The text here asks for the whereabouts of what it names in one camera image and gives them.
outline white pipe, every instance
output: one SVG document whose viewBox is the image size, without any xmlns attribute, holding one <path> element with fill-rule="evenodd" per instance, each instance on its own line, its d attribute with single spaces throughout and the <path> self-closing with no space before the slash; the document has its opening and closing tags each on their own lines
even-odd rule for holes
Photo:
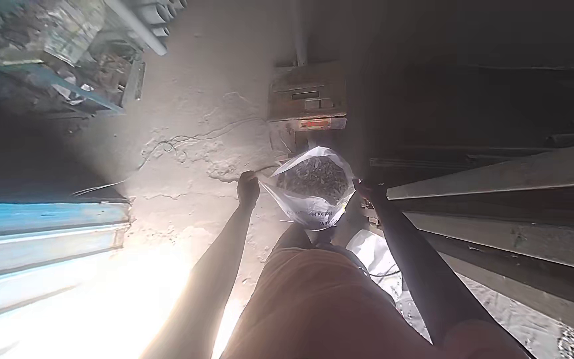
<svg viewBox="0 0 574 359">
<path fill-rule="evenodd" d="M 152 31 L 148 29 L 139 18 L 121 0 L 105 0 L 110 9 L 117 13 L 123 19 L 127 26 L 134 32 L 158 55 L 167 54 L 167 48 Z"/>
<path fill-rule="evenodd" d="M 303 31 L 302 7 L 300 0 L 291 0 L 291 27 L 293 43 L 296 47 L 296 60 L 298 66 L 307 65 L 307 41 Z"/>
</svg>

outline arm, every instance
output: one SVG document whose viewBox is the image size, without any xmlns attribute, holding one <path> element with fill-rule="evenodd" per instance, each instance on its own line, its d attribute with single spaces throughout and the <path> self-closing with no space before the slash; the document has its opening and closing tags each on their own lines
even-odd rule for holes
<svg viewBox="0 0 574 359">
<path fill-rule="evenodd" d="M 170 318 L 142 355 L 143 359 L 211 357 L 239 270 L 251 212 L 260 193 L 253 171 L 240 176 L 237 192 L 239 207 L 192 268 Z"/>
<path fill-rule="evenodd" d="M 404 275 L 433 344 L 442 346 L 448 331 L 461 322 L 478 320 L 499 327 L 418 229 L 387 200 L 386 188 L 369 188 L 356 180 L 354 185 L 378 214 L 389 251 Z"/>
</svg>

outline plastic bag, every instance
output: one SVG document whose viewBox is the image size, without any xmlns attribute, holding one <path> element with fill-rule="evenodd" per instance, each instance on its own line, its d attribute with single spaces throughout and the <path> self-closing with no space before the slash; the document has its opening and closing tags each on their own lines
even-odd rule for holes
<svg viewBox="0 0 574 359">
<path fill-rule="evenodd" d="M 347 179 L 347 190 L 337 204 L 331 204 L 320 197 L 300 195 L 298 193 L 283 190 L 276 187 L 278 175 L 291 169 L 304 160 L 312 157 L 325 157 L 334 161 L 343 169 Z M 301 153 L 293 159 L 279 167 L 273 175 L 267 179 L 261 179 L 260 184 L 278 202 L 278 206 L 283 212 L 296 223 L 303 225 L 307 229 L 319 231 L 336 224 L 344 213 L 347 203 L 353 196 L 353 172 L 347 161 L 343 160 L 339 154 L 326 147 L 315 147 L 309 151 Z"/>
</svg>

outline electrical wire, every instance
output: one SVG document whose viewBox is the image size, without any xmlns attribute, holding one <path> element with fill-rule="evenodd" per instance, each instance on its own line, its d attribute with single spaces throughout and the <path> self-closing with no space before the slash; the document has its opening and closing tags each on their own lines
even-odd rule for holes
<svg viewBox="0 0 574 359">
<path fill-rule="evenodd" d="M 176 146 L 179 143 L 184 143 L 186 141 L 190 141 L 190 140 L 194 140 L 194 141 L 206 141 L 206 140 L 212 140 L 212 139 L 216 139 L 224 134 L 227 134 L 228 132 L 232 131 L 234 128 L 241 126 L 244 123 L 247 122 L 252 122 L 252 121 L 262 121 L 263 123 L 267 124 L 267 122 L 262 119 L 262 118 L 246 118 L 246 119 L 241 119 L 232 123 L 228 123 L 227 125 L 220 127 L 220 128 L 216 128 L 215 130 L 211 130 L 210 132 L 207 132 L 205 134 L 198 134 L 198 135 L 194 135 L 194 136 L 187 136 L 187 135 L 176 135 L 174 137 L 172 137 L 169 140 L 163 140 L 158 142 L 154 148 L 149 151 L 147 153 L 147 155 L 145 156 L 145 158 L 143 159 L 143 161 L 141 162 L 141 164 L 137 167 L 137 169 L 135 169 L 132 174 L 130 174 L 128 177 L 126 177 L 124 180 L 122 181 L 118 181 L 115 183 L 110 183 L 110 184 L 103 184 L 101 186 L 96 186 L 96 187 L 91 187 L 91 188 L 86 188 L 84 190 L 80 190 L 80 191 L 76 191 L 74 193 L 72 193 L 71 195 L 73 197 L 78 197 L 80 195 L 84 195 L 86 193 L 90 193 L 90 192 L 94 192 L 96 190 L 100 190 L 102 188 L 108 188 L 111 186 L 115 186 L 116 184 L 121 184 L 124 183 L 125 181 L 129 180 L 133 175 L 135 175 L 137 172 L 139 172 L 139 170 L 141 168 L 143 168 L 143 166 L 145 166 L 145 164 L 150 160 L 150 158 L 152 157 L 152 154 L 158 150 L 160 147 L 163 146 L 167 146 L 163 149 L 163 151 L 165 152 L 172 152 L 174 151 L 174 155 L 176 155 L 178 153 L 178 149 L 176 148 Z"/>
<path fill-rule="evenodd" d="M 394 271 L 394 272 L 391 272 L 391 273 L 387 273 L 387 274 L 371 274 L 371 273 L 369 273 L 369 275 L 371 275 L 371 277 L 388 277 L 388 276 L 390 276 L 390 275 L 394 275 L 394 274 L 397 274 L 397 273 L 400 273 L 400 270 L 397 270 L 397 271 Z"/>
</svg>

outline concrete floor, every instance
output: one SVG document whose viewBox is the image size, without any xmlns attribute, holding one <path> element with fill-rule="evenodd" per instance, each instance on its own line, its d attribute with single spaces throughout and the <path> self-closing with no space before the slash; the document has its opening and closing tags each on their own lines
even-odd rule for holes
<svg viewBox="0 0 574 359">
<path fill-rule="evenodd" d="M 335 135 L 339 143 L 352 145 L 339 151 L 359 176 L 365 172 L 369 151 L 362 145 L 363 136 L 382 132 L 379 124 L 389 119 L 383 115 L 389 114 L 391 104 L 381 100 L 407 92 L 401 69 L 411 62 L 433 66 L 436 61 L 453 60 L 454 30 L 449 25 L 454 17 L 439 16 L 453 9 L 437 7 L 425 13 L 423 7 L 430 8 L 430 3 L 399 9 L 386 1 L 363 6 L 321 0 L 306 7 L 313 14 L 308 30 L 317 34 L 309 39 L 310 58 L 341 60 L 347 68 L 351 116 L 347 130 Z M 169 53 L 160 57 L 146 52 L 142 99 L 128 104 L 126 116 L 94 118 L 66 136 L 73 152 L 108 183 L 125 180 L 116 189 L 133 204 L 133 224 L 125 242 L 131 256 L 153 249 L 168 251 L 173 260 L 185 261 L 184 268 L 190 268 L 236 208 L 238 176 L 274 165 L 263 120 L 272 69 L 295 58 L 289 13 L 288 1 L 190 2 L 171 25 Z M 328 16 L 316 18 L 321 13 Z M 402 115 L 413 109 L 439 111 L 426 98 L 404 105 Z M 397 128 L 395 137 L 404 139 L 410 123 L 419 134 L 431 129 L 437 120 L 427 118 L 422 123 L 409 117 L 395 126 L 389 121 L 385 128 Z M 174 138 L 187 141 L 170 151 L 164 142 Z M 261 192 L 215 353 L 222 350 L 270 249 L 289 225 L 281 222 L 286 219 L 275 201 Z M 130 260 L 122 261 L 125 268 L 130 266 Z M 176 282 L 170 273 L 148 273 L 153 277 L 143 281 L 154 283 L 147 287 L 149 299 L 134 307 L 139 312 L 157 305 L 158 291 L 182 287 L 184 281 Z M 499 310 L 508 318 L 525 313 Z M 543 350 L 547 353 L 543 358 L 556 357 L 549 349 Z"/>
<path fill-rule="evenodd" d="M 142 99 L 128 104 L 126 116 L 91 119 L 67 136 L 108 183 L 127 178 L 116 187 L 133 205 L 126 251 L 169 249 L 193 265 L 236 208 L 238 176 L 275 165 L 264 119 L 272 69 L 295 55 L 289 11 L 288 1 L 190 2 L 171 25 L 169 53 L 145 54 Z M 181 135 L 210 139 L 188 139 L 176 152 L 161 143 Z M 280 222 L 286 219 L 261 192 L 215 353 L 289 226 Z M 154 275 L 157 287 L 139 311 L 158 303 L 158 290 L 184 281 Z"/>
</svg>

